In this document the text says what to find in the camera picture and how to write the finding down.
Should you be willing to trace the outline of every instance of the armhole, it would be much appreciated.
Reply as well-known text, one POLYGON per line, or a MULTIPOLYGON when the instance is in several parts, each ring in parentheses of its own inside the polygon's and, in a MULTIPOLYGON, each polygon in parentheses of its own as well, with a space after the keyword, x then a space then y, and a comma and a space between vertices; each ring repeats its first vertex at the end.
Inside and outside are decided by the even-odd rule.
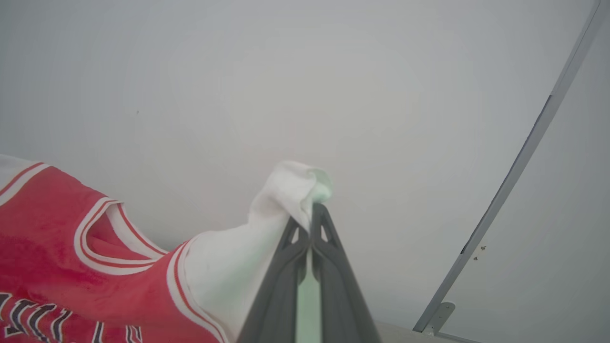
MULTIPOLYGON (((116 209, 119 204, 119 201, 112 200, 107 197, 101 198, 95 203, 95 205, 89 210, 87 215, 85 215, 84 219, 81 221, 78 228, 76 229, 76 232, 74 234, 74 250, 76 251, 76 255, 81 260, 81 262, 83 262, 89 268, 92 268, 102 273, 111 275, 128 275, 143 272, 144 270, 150 268, 163 255, 159 255, 159 257, 149 259, 111 258, 95 253, 88 246, 87 233, 89 229, 97 220, 99 220, 99 218, 104 213, 108 214, 108 210, 110 208, 116 209)), ((115 232, 119 231, 125 233, 124 228, 122 227, 115 228, 113 225, 113 229, 115 230, 115 232)))
POLYGON ((151 242, 129 221, 125 213, 124 204, 117 203, 110 206, 106 210, 106 215, 117 237, 131 251, 151 259, 159 259, 167 254, 167 251, 151 242))

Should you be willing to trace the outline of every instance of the white trim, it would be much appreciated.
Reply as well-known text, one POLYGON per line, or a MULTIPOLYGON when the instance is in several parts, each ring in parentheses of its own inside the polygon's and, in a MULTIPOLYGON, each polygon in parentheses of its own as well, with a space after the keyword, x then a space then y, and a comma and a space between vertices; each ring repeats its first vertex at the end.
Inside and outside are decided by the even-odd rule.
POLYGON ((74 233, 74 250, 76 251, 76 256, 78 256, 78 258, 81 260, 81 262, 83 262, 88 267, 95 269, 99 272, 106 273, 106 274, 128 275, 128 274, 142 272, 142 271, 150 268, 150 266, 152 265, 150 263, 155 262, 156 260, 154 260, 154 259, 128 260, 128 259, 120 259, 120 258, 109 258, 109 257, 101 256, 99 254, 92 252, 91 249, 89 249, 89 246, 87 245, 87 232, 89 231, 91 226, 94 224, 95 221, 97 221, 104 214, 104 212, 106 211, 106 209, 108 209, 108 207, 110 205, 117 204, 117 203, 119 203, 119 201, 104 197, 104 198, 99 199, 98 202, 95 203, 95 205, 89 210, 89 213, 87 213, 85 218, 81 221, 80 225, 76 229, 76 232, 74 233), (131 267, 131 266, 115 267, 115 266, 111 266, 111 265, 104 265, 104 264, 98 263, 98 262, 90 259, 85 254, 85 252, 87 254, 89 254, 91 257, 96 258, 100 261, 104 261, 104 262, 109 262, 109 263, 114 263, 114 264, 130 264, 130 265, 148 264, 148 265, 143 265, 141 267, 131 267))
POLYGON ((142 256, 146 256, 151 259, 159 259, 159 258, 163 257, 164 254, 167 254, 167 251, 159 248, 157 245, 155 245, 155 243, 152 243, 146 236, 144 236, 142 234, 142 232, 140 230, 138 230, 137 227, 135 227, 135 225, 131 221, 129 221, 129 219, 127 218, 127 213, 125 213, 125 206, 123 206, 122 203, 118 203, 116 206, 112 206, 112 207, 108 208, 108 210, 106 210, 106 215, 108 215, 110 224, 112 224, 112 228, 114 229, 114 232, 117 235, 117 237, 131 251, 138 253, 142 256), (119 211, 119 207, 123 210, 123 213, 125 214, 125 218, 123 218, 123 216, 121 215, 121 212, 119 211), (153 249, 147 247, 146 244, 144 244, 138 237, 136 237, 129 229, 129 226, 126 223, 126 220, 129 222, 129 224, 135 230, 135 232, 137 232, 137 234, 147 244, 149 244, 150 246, 154 247, 155 249, 161 251, 163 254, 160 254, 160 253, 154 251, 153 249))
POLYGON ((35 161, 0 154, 0 189, 8 185, 21 171, 36 164, 35 161))
POLYGON ((190 244, 192 242, 193 242, 193 240, 191 239, 188 242, 182 244, 178 249, 176 249, 176 251, 172 255, 172 257, 170 259, 170 263, 167 267, 167 286, 170 290, 171 299, 174 301, 174 304, 176 305, 177 309, 186 318, 190 319, 192 322, 196 323, 197 325, 205 328, 207 331, 210 331, 210 333, 212 333, 212 335, 216 338, 216 340, 219 343, 229 343, 229 340, 228 340, 226 334, 224 333, 223 328, 218 323, 216 323, 216 321, 214 321, 212 318, 210 318, 210 316, 208 316, 207 313, 205 313, 199 307, 199 305, 197 305, 195 303, 195 301, 188 289, 188 286, 186 284, 186 277, 185 277, 185 273, 184 273, 184 255, 186 255, 186 254, 184 253, 184 255, 182 255, 182 252, 188 250, 188 247, 190 246, 190 244), (175 275, 175 273, 174 273, 174 268, 176 267, 176 263, 178 264, 178 275, 175 275), (199 314, 199 316, 205 318, 205 320, 202 320, 195 313, 193 313, 188 308, 188 306, 182 301, 182 297, 180 296, 180 289, 182 289, 182 292, 184 293, 184 296, 188 302, 188 305, 192 309, 194 309, 196 311, 196 313, 199 314))
MULTIPOLYGON (((26 168, 23 168, 22 170, 20 170, 19 173, 21 173, 25 169, 28 169, 29 167, 31 167, 37 163, 38 162, 28 165, 26 168)), ((0 195, 0 206, 6 204, 6 202, 9 201, 11 198, 13 198, 21 190, 21 188, 28 181, 30 181, 31 178, 33 178, 36 174, 42 172, 44 169, 46 169, 48 167, 49 167, 48 164, 41 164, 38 167, 32 168, 31 170, 28 170, 27 172, 25 172, 25 174, 21 175, 19 177, 19 179, 17 179, 15 181, 15 183, 13 183, 2 195, 0 195)), ((19 173, 16 173, 15 176, 12 177, 9 182, 7 182, 7 184, 10 184, 13 181, 13 179, 15 179, 15 177, 17 175, 19 175, 19 173)), ((2 185, 0 187, 0 190, 3 189, 5 186, 6 185, 2 185)))

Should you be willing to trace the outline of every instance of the black lettering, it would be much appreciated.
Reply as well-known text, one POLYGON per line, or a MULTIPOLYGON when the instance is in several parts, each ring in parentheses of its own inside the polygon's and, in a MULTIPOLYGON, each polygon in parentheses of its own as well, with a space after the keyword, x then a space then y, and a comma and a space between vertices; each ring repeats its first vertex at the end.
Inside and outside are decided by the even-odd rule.
POLYGON ((12 325, 8 325, 4 328, 4 338, 14 336, 16 334, 22 334, 23 332, 17 330, 12 325))
POLYGON ((103 334, 104 334, 104 323, 98 322, 98 324, 95 325, 95 333, 93 334, 93 340, 91 341, 91 343, 103 343, 102 342, 103 334))
POLYGON ((72 311, 62 309, 62 315, 51 324, 53 338, 58 342, 63 342, 62 324, 70 315, 72 315, 72 311))
POLYGON ((40 329, 38 327, 38 323, 45 314, 52 311, 53 309, 55 309, 54 304, 47 304, 47 305, 39 306, 36 309, 36 311, 34 313, 32 313, 30 318, 27 320, 27 324, 30 326, 30 329, 32 329, 32 332, 38 337, 39 340, 41 340, 44 343, 48 343, 49 339, 40 331, 40 329))
POLYGON ((125 327, 125 341, 127 343, 134 343, 131 340, 131 327, 129 325, 125 327))
POLYGON ((6 301, 12 296, 13 295, 11 293, 0 293, 0 320, 2 321, 4 321, 2 318, 2 308, 4 307, 4 304, 6 304, 6 301))
POLYGON ((140 341, 140 343, 142 343, 142 329, 140 329, 140 327, 134 327, 135 328, 135 335, 138 337, 138 340, 140 341))
POLYGON ((19 330, 23 333, 26 333, 26 329, 23 328, 23 325, 21 324, 21 321, 20 321, 21 313, 23 311, 25 311, 26 308, 33 307, 34 305, 36 305, 36 303, 33 301, 29 301, 28 299, 21 299, 18 302, 16 302, 15 304, 17 306, 15 306, 13 308, 13 310, 10 312, 10 319, 13 322, 13 326, 17 330, 19 330))

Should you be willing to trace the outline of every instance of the white wall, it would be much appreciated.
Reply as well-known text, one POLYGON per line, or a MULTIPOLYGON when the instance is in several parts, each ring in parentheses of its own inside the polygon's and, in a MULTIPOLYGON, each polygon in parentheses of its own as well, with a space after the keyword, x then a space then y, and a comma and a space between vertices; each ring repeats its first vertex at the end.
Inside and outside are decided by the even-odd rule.
POLYGON ((412 327, 591 1, 0 6, 3 153, 126 201, 166 248, 243 223, 277 161, 324 167, 373 315, 412 327))
POLYGON ((610 19, 445 300, 442 332, 484 343, 608 342, 610 19))

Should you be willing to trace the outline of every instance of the red jersey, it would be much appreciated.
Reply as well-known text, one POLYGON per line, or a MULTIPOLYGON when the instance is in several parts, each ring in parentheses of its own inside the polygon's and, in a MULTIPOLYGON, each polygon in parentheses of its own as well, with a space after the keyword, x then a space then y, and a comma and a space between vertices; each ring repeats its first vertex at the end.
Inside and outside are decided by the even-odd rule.
POLYGON ((0 342, 220 342, 167 252, 107 198, 43 163, 0 155, 0 342))

